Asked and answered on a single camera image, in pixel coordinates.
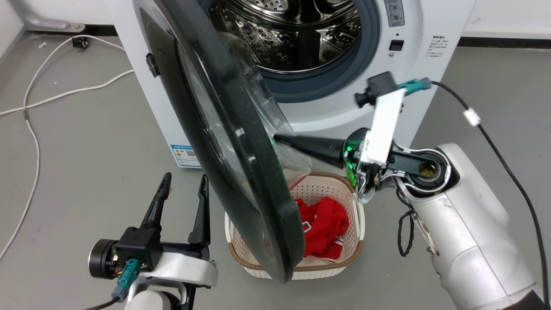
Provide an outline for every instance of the white cable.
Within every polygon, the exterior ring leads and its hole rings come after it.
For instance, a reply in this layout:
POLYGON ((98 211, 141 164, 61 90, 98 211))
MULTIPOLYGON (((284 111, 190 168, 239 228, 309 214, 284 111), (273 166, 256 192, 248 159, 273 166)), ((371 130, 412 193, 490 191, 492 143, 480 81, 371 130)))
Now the white cable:
POLYGON ((16 112, 16 111, 22 111, 23 110, 23 113, 25 114, 25 122, 27 123, 27 127, 29 128, 29 131, 31 132, 31 135, 33 136, 33 139, 35 141, 35 146, 36 146, 36 175, 35 175, 35 180, 34 180, 34 183, 33 183, 33 188, 31 189, 31 193, 29 195, 29 199, 27 200, 27 204, 25 205, 25 209, 23 210, 23 214, 21 215, 21 219, 19 220, 19 223, 17 224, 17 227, 15 228, 15 231, 13 232, 12 234, 12 237, 9 239, 8 243, 6 244, 6 246, 4 247, 4 249, 2 250, 2 252, 0 253, 0 261, 2 260, 2 258, 4 258, 4 255, 6 254, 8 248, 12 245, 13 243, 13 240, 15 240, 15 237, 17 236, 17 234, 19 233, 19 230, 21 229, 21 226, 23 225, 23 221, 25 220, 25 217, 27 216, 27 213, 29 211, 29 206, 31 205, 31 201, 33 200, 33 196, 34 196, 34 192, 36 190, 36 184, 38 183, 38 176, 39 176, 39 173, 40 173, 40 147, 39 147, 39 144, 38 144, 38 139, 36 138, 36 135, 33 131, 33 128, 31 127, 31 123, 29 122, 29 119, 28 119, 28 116, 26 114, 26 109, 28 108, 33 108, 35 106, 39 106, 41 104, 44 104, 44 103, 48 103, 48 102, 51 102, 55 99, 58 99, 58 98, 61 98, 61 97, 64 97, 66 95, 70 95, 70 94, 74 94, 74 93, 79 93, 79 92, 83 92, 85 90, 92 90, 92 89, 98 89, 98 88, 103 88, 103 87, 106 87, 108 86, 109 84, 113 83, 114 81, 118 80, 119 78, 127 75, 127 74, 130 74, 132 72, 134 72, 134 70, 129 70, 129 71, 126 71, 124 73, 121 73, 119 74, 118 76, 114 77, 113 79, 111 79, 110 81, 108 81, 107 83, 105 84, 102 84, 102 85, 98 85, 98 86, 93 86, 93 87, 87 87, 87 88, 81 88, 81 89, 76 89, 76 90, 72 90, 70 92, 66 92, 66 93, 63 93, 63 94, 60 94, 60 95, 57 95, 57 96, 54 96, 52 98, 48 98, 48 99, 45 99, 45 100, 42 100, 38 103, 35 103, 33 105, 29 105, 27 106, 27 99, 29 97, 29 93, 30 93, 30 90, 31 88, 33 87, 33 84, 35 82, 35 79, 36 77, 38 76, 38 74, 40 73, 40 71, 42 70, 42 68, 44 67, 44 65, 46 64, 46 62, 48 62, 48 60, 50 60, 50 58, 52 57, 52 55, 60 49, 61 46, 63 46, 65 43, 71 41, 71 39, 73 38, 82 38, 82 37, 87 37, 87 38, 92 38, 92 39, 96 39, 98 41, 101 41, 103 43, 106 43, 106 44, 109 44, 111 46, 114 46, 118 49, 121 49, 124 51, 124 49, 116 44, 113 44, 111 42, 107 42, 105 40, 102 40, 102 39, 99 39, 99 38, 96 38, 94 36, 91 36, 91 35, 77 35, 77 36, 74 36, 70 39, 67 39, 65 40, 63 43, 61 43, 57 48, 55 48, 53 50, 53 52, 48 56, 48 58, 46 58, 46 60, 44 60, 44 62, 42 63, 42 65, 39 67, 38 71, 36 71, 35 75, 33 76, 33 79, 31 80, 31 82, 29 83, 29 87, 27 88, 27 91, 25 92, 25 97, 23 98, 23 107, 22 108, 17 108, 17 109, 12 109, 12 110, 8 110, 8 111, 4 111, 2 113, 0 113, 0 116, 2 115, 6 115, 6 114, 9 114, 9 113, 13 113, 13 112, 16 112))
MULTIPOLYGON (((40 102, 37 102, 35 104, 31 104, 31 105, 28 105, 26 108, 27 109, 30 109, 30 108, 34 108, 35 106, 39 106, 41 104, 44 104, 44 103, 48 103, 48 102, 51 102, 51 101, 54 101, 56 99, 59 99, 61 97, 65 97, 66 95, 71 95, 71 94, 75 94, 75 93, 80 93, 80 92, 84 92, 86 90, 93 90, 93 89, 99 89, 99 88, 103 88, 103 87, 106 87, 108 85, 110 85, 111 83, 113 83, 114 81, 120 79, 121 77, 127 75, 127 74, 130 74, 134 72, 134 70, 128 70, 126 72, 123 72, 121 74, 119 74, 118 76, 110 79, 109 81, 107 81, 106 83, 102 84, 102 85, 97 85, 97 86, 92 86, 92 87, 86 87, 86 88, 81 88, 81 89, 75 89, 75 90, 72 90, 70 92, 66 92, 66 93, 63 93, 63 94, 59 94, 57 96, 54 96, 52 98, 48 98, 48 99, 45 99, 45 100, 42 100, 40 102)), ((2 113, 0 113, 0 116, 3 116, 3 115, 6 115, 6 114, 10 114, 10 113, 13 113, 13 112, 17 112, 17 111, 23 111, 24 108, 23 107, 20 107, 20 108, 15 108, 15 109, 11 109, 11 110, 7 110, 7 111, 4 111, 2 113)))
POLYGON ((36 135, 33 131, 33 128, 31 127, 31 124, 29 123, 29 120, 25 120, 27 123, 27 127, 29 128, 29 131, 31 132, 31 135, 33 136, 33 139, 35 141, 36 146, 36 175, 35 175, 35 181, 33 184, 33 188, 31 189, 31 194, 29 195, 29 199, 27 200, 27 204, 25 206, 25 209, 23 210, 23 215, 21 216, 21 219, 19 220, 19 223, 17 224, 17 227, 15 228, 15 231, 12 234, 12 237, 9 239, 8 243, 0 253, 0 260, 4 257, 4 254, 7 252, 10 245, 12 245, 13 240, 15 239, 15 236, 17 236, 17 233, 21 229, 21 225, 23 224, 23 221, 25 220, 25 217, 27 216, 27 212, 29 210, 29 206, 31 205, 31 201, 33 200, 34 191, 36 189, 36 183, 38 183, 38 174, 40 172, 40 147, 38 146, 38 139, 36 138, 36 135))
POLYGON ((415 215, 413 216, 413 219, 416 222, 419 230, 421 230, 421 233, 423 234, 423 236, 426 237, 425 239, 429 243, 430 252, 436 255, 440 255, 438 250, 436 249, 436 246, 434 245, 433 237, 430 235, 428 228, 425 226, 425 223, 421 221, 417 213, 415 213, 415 215))
POLYGON ((48 60, 50 60, 50 58, 52 57, 52 55, 53 55, 55 52, 57 52, 57 50, 59 50, 59 49, 61 48, 61 46, 63 46, 65 43, 70 42, 73 38, 84 38, 84 37, 96 39, 96 40, 98 40, 98 41, 101 41, 101 42, 103 42, 103 43, 105 43, 105 44, 109 44, 109 45, 111 45, 111 46, 114 46, 114 47, 116 47, 116 48, 121 49, 121 50, 124 51, 124 49, 123 49, 122 47, 120 47, 120 46, 118 46, 118 45, 116 45, 116 44, 113 44, 113 43, 111 43, 111 42, 107 42, 107 41, 102 40, 102 39, 100 39, 100 38, 96 38, 96 37, 94 37, 94 36, 86 35, 86 34, 76 35, 76 36, 74 36, 74 37, 72 37, 72 38, 70 38, 70 39, 65 40, 65 41, 64 41, 63 43, 61 43, 58 47, 56 47, 56 48, 53 50, 53 52, 51 52, 51 54, 48 56, 48 58, 46 58, 46 60, 44 60, 44 62, 40 65, 40 67, 38 68, 38 71, 36 71, 35 75, 33 76, 33 79, 32 79, 31 82, 29 83, 29 87, 27 87, 27 91, 25 92, 25 97, 23 98, 23 109, 26 109, 26 107, 27 107, 27 98, 29 97, 29 92, 30 92, 30 90, 31 90, 31 87, 33 87, 33 84, 34 84, 34 81, 36 80, 36 77, 38 76, 38 74, 40 73, 40 71, 42 71, 42 68, 44 67, 44 65, 46 64, 46 62, 48 62, 48 60))

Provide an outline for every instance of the black cable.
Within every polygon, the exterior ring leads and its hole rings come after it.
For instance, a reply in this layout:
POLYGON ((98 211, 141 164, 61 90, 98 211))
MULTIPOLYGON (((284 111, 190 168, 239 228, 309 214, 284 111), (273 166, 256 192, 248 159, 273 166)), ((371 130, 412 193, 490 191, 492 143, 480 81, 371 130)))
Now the black cable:
POLYGON ((398 251, 400 252, 400 255, 403 257, 406 257, 409 254, 409 250, 411 250, 413 245, 413 217, 412 214, 414 214, 415 211, 408 210, 404 215, 400 217, 400 220, 398 221, 398 251), (402 221, 404 218, 409 216, 409 241, 408 246, 406 247, 406 250, 402 248, 402 221))
POLYGON ((109 306, 112 306, 114 303, 116 303, 120 298, 119 297, 115 297, 113 299, 111 299, 110 301, 106 302, 106 303, 102 303, 100 304, 99 306, 95 306, 95 307, 91 307, 91 308, 88 308, 88 309, 85 309, 85 310, 100 310, 100 309, 104 309, 104 308, 107 308, 109 306))
POLYGON ((410 204, 409 202, 407 202, 403 197, 402 197, 402 194, 400 194, 400 190, 397 188, 396 189, 396 196, 398 197, 398 199, 400 200, 401 203, 405 204, 406 206, 408 206, 410 209, 413 209, 413 206, 412 204, 410 204))
MULTIPOLYGON (((451 88, 449 88, 448 86, 446 86, 446 85, 444 85, 440 82, 430 81, 430 83, 445 89, 452 96, 454 96, 455 99, 457 99, 457 101, 459 101, 461 103, 461 105, 463 105, 465 110, 469 109, 469 106, 467 105, 467 103, 465 103, 465 101, 463 99, 461 99, 461 97, 456 92, 451 90, 451 88)), ((503 159, 503 157, 499 153, 498 148, 495 147, 495 144, 492 142, 492 140, 490 139, 490 137, 486 133, 486 130, 484 130, 482 128, 481 124, 478 124, 477 127, 478 127, 478 129, 480 129, 480 132, 482 133, 482 135, 484 136, 486 141, 488 141, 488 144, 490 144, 490 147, 492 148, 492 150, 494 150, 495 155, 498 157, 499 161, 501 162, 501 164, 505 168, 505 171, 507 171, 508 175, 511 177, 511 179, 513 180, 515 185, 518 187, 518 190, 521 192, 522 196, 526 200, 526 204, 528 205, 528 209, 530 209, 530 214, 532 215, 532 219, 534 221, 534 227, 536 229, 536 238, 538 239, 539 258, 540 258, 541 263, 542 263, 543 302, 545 303, 545 308, 547 310, 551 310, 551 306, 549 304, 549 282, 548 282, 548 275, 547 275, 547 260, 545 258, 545 249, 543 248, 542 231, 541 231, 541 228, 539 227, 538 216, 536 215, 536 211, 534 209, 534 206, 532 205, 532 201, 530 200, 530 198, 528 197, 528 194, 526 193, 526 191, 524 190, 524 188, 522 187, 520 182, 517 180, 517 178, 515 177, 515 175, 513 174, 511 169, 509 168, 509 165, 507 165, 507 163, 505 162, 505 160, 503 159)))

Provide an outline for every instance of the black baseboard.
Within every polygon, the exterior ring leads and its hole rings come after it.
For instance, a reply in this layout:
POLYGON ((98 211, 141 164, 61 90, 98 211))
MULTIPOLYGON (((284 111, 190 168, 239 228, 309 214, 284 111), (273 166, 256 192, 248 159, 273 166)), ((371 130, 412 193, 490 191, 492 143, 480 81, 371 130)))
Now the black baseboard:
POLYGON ((495 47, 501 49, 551 49, 551 40, 471 38, 462 36, 459 47, 495 47))
POLYGON ((37 31, 37 30, 29 30, 30 34, 49 34, 49 35, 68 35, 68 36, 74 36, 79 34, 87 34, 87 35, 93 35, 93 36, 118 36, 117 30, 115 30, 115 26, 113 25, 86 25, 84 27, 84 30, 79 33, 64 33, 64 32, 57 32, 57 31, 37 31))
MULTIPOLYGON (((81 33, 60 33, 54 31, 29 31, 31 34, 118 36, 113 25, 86 25, 81 33)), ((494 47, 502 49, 551 49, 551 40, 541 39, 502 39, 473 38, 462 36, 457 44, 459 47, 494 47)))

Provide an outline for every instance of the white plastic basket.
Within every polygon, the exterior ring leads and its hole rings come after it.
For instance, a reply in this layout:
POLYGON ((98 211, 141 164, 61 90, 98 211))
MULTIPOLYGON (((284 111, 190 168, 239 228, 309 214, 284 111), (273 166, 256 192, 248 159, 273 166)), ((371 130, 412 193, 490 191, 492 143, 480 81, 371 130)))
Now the white plastic basket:
MULTIPOLYGON (((323 197, 330 197, 343 205, 348 215, 349 226, 343 236, 341 257, 327 263, 313 256, 304 258, 293 272, 292 280, 309 280, 335 276, 358 258, 363 246, 365 216, 363 205, 358 203, 350 183, 344 178, 328 173, 311 174, 291 190, 293 199, 302 198, 307 205, 315 204, 323 197)), ((271 279, 251 254, 239 232, 225 215, 226 239, 234 259, 255 276, 271 279)))

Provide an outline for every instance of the control panel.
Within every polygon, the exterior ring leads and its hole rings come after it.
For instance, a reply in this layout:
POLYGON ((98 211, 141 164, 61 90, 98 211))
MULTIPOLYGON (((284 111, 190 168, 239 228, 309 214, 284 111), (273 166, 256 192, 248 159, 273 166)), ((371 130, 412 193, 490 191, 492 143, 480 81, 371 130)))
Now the control panel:
POLYGON ((386 15, 388 17, 388 26, 404 26, 404 7, 402 0, 385 0, 386 15))

